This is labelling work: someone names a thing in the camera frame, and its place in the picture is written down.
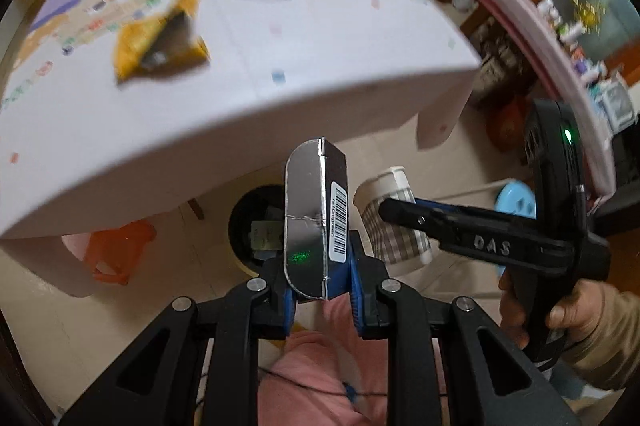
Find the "person's leg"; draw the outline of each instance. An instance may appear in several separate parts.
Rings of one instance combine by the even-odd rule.
[[[285,353],[271,368],[275,374],[300,384],[342,395],[300,388],[277,376],[264,374],[258,388],[259,426],[369,426],[355,411],[338,375],[331,341],[312,330],[292,334]]]
[[[365,341],[353,325],[348,294],[322,303],[322,314],[336,340],[353,356],[360,372],[359,393],[387,392],[388,346],[386,340]],[[367,397],[369,417],[376,426],[386,423],[386,396]]]

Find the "barcode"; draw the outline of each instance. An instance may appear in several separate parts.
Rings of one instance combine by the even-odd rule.
[[[331,184],[329,260],[347,260],[347,192],[336,182]]]

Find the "metal pivot bolt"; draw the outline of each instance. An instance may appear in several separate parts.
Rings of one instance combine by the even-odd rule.
[[[461,311],[470,312],[476,307],[476,302],[469,296],[461,296],[456,300],[456,307]]]
[[[171,303],[171,307],[174,308],[174,311],[185,311],[191,307],[191,300],[186,296],[180,296]]]
[[[253,292],[264,291],[267,288],[267,282],[265,282],[262,278],[251,278],[247,283],[246,287]]]
[[[393,278],[387,278],[382,282],[382,288],[387,292],[398,292],[402,288],[402,284]]]

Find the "tiled floor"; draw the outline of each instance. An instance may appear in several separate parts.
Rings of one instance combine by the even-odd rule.
[[[488,142],[482,117],[467,109],[451,137],[429,151],[415,149],[415,120],[392,132],[363,136],[339,144],[348,158],[350,195],[366,178],[392,165],[404,165],[412,189],[423,197],[440,197],[526,172],[515,156],[498,154]],[[281,165],[261,171],[277,180]],[[153,216],[158,237],[148,247],[127,286],[104,285],[91,297],[62,294],[0,253],[0,308],[14,335],[24,364],[45,401],[68,408],[102,370],[174,297],[198,301],[224,295],[246,279],[231,258],[226,223],[233,203],[248,186],[241,179],[199,198],[206,213],[197,221],[184,205]],[[459,199],[491,205],[492,193]],[[351,211],[352,228],[361,229]],[[452,298],[476,294],[497,316],[495,268],[441,253],[407,280],[424,294]],[[313,306],[299,306],[297,320],[314,326]],[[265,342],[261,358],[277,349]]]

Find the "beige sleeve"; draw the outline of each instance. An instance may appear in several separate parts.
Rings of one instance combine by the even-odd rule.
[[[624,388],[640,365],[640,298],[601,284],[604,307],[591,336],[562,358],[588,383],[603,390]]]

